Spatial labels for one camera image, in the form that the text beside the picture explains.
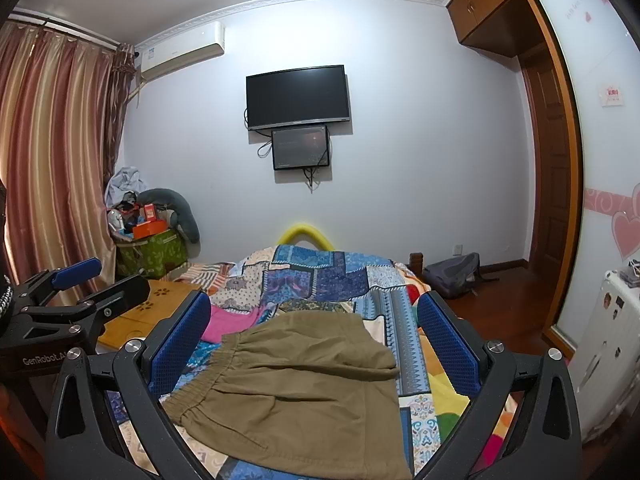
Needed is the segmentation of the grey neck pillow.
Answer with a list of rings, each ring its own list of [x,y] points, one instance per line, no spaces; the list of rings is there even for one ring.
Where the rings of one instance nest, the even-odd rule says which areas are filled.
[[[170,188],[149,188],[141,192],[137,200],[140,205],[152,204],[160,209],[171,210],[170,225],[179,228],[189,243],[198,244],[201,238],[198,224],[189,203],[181,194]]]

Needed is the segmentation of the white appliance with stickers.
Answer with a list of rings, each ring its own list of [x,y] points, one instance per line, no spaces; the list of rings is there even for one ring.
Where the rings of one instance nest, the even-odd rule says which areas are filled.
[[[596,306],[568,366],[580,435],[603,434],[639,394],[639,289],[608,271]]]

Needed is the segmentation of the black wall television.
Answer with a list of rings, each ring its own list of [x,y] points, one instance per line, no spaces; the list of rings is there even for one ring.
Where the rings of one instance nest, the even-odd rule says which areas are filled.
[[[245,96],[248,130],[350,121],[343,65],[250,75]]]

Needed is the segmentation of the small black wall monitor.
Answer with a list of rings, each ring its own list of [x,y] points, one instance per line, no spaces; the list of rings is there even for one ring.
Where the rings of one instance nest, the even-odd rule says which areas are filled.
[[[325,125],[273,130],[271,145],[276,171],[330,166],[330,138]]]

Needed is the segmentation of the green patterned storage box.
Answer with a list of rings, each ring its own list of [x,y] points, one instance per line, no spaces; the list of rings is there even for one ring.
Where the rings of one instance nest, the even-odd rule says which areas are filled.
[[[141,273],[145,278],[159,280],[188,261],[186,243],[175,229],[116,245],[116,273],[129,276]]]

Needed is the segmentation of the orange box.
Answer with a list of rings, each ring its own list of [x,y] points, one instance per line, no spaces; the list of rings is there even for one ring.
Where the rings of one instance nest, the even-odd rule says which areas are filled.
[[[142,238],[154,236],[165,232],[168,229],[168,224],[165,220],[155,219],[138,223],[132,228],[132,236],[135,240],[142,240]]]

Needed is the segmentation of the yellow bed rail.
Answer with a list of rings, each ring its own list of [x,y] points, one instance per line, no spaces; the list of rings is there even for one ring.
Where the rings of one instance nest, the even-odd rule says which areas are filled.
[[[318,250],[334,251],[334,246],[331,242],[317,228],[308,223],[294,223],[284,231],[277,244],[294,245],[298,240],[308,240]]]

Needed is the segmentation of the pink cloth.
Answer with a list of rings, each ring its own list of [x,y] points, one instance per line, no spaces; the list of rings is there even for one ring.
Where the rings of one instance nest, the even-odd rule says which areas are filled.
[[[202,333],[201,340],[209,344],[220,344],[224,335],[239,333],[254,326],[259,315],[259,308],[239,313],[211,306],[209,322]]]

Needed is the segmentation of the colourful fleece blanket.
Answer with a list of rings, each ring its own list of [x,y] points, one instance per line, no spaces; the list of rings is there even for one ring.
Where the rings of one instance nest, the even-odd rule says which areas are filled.
[[[423,283],[420,278],[417,278],[403,263],[396,263],[395,266],[408,286],[409,299],[413,309],[415,309],[420,296],[431,290],[430,286]],[[431,387],[440,442],[444,442],[454,429],[454,426],[457,425],[470,400],[466,396],[460,396],[460,394],[456,393],[422,328],[418,328],[418,334],[426,364],[428,382]],[[506,438],[506,433],[511,426],[511,422],[513,422],[517,407],[518,402],[513,399],[513,396],[508,396],[498,422],[494,430],[492,430],[492,436],[488,439],[480,458],[474,466],[475,470],[485,469],[497,459],[498,452]]]

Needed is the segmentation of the grey backpack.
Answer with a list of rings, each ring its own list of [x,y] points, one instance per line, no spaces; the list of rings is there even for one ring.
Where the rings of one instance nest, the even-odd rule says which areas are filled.
[[[460,298],[472,292],[478,283],[498,281],[498,278],[486,278],[480,273],[480,255],[477,252],[429,264],[423,270],[423,278],[444,299]]]

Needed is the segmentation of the wooden overhead cabinet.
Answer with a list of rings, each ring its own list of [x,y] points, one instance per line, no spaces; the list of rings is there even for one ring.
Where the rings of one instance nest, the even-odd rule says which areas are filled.
[[[462,46],[506,58],[547,47],[529,0],[451,0],[447,9]]]

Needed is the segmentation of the striped red gold curtain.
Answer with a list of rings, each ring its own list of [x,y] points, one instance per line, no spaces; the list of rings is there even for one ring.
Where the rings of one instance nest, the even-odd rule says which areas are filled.
[[[21,283],[98,258],[102,271],[56,296],[55,307],[114,282],[116,248],[104,188],[114,174],[134,48],[110,50],[43,26],[1,27],[3,255]]]

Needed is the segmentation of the white air conditioner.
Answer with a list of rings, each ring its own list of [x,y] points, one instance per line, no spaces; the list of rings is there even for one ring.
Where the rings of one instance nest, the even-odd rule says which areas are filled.
[[[221,22],[210,22],[179,32],[144,49],[141,53],[141,79],[152,81],[223,55],[225,31]]]

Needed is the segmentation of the olive khaki shorts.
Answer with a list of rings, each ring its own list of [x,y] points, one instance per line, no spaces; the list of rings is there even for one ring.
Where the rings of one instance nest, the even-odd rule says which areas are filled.
[[[408,479],[398,374],[359,315],[297,311],[224,336],[163,408],[238,460],[322,479]]]

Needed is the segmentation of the blue patchwork quilt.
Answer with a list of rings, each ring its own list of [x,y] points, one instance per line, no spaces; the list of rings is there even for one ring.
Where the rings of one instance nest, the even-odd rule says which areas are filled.
[[[393,353],[400,369],[397,390],[404,448],[410,470],[419,472],[442,442],[416,308],[395,264],[359,252],[279,245],[253,252],[238,263],[186,263],[157,281],[198,285],[212,306],[232,312],[259,308],[255,325],[303,310],[360,315],[372,337]],[[219,345],[198,342],[179,385],[204,370]]]

